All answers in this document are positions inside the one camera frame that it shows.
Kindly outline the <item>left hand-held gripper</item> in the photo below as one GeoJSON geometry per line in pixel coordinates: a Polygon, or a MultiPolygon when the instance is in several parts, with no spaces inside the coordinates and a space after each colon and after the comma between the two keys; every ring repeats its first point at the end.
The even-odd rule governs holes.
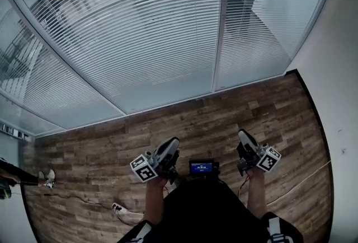
{"type": "Polygon", "coordinates": [[[172,185],[178,177],[176,162],[180,155],[179,144],[179,139],[172,137],[158,145],[154,152],[138,156],[130,163],[133,173],[143,183],[162,177],[172,185]]]}

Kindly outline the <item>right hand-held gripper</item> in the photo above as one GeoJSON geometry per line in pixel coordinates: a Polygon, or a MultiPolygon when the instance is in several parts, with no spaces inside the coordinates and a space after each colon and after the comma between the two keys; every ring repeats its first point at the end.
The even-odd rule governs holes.
{"type": "Polygon", "coordinates": [[[258,145],[257,141],[246,130],[238,132],[240,144],[238,170],[241,176],[248,170],[257,167],[264,172],[271,172],[281,159],[281,154],[269,145],[258,145]]]}

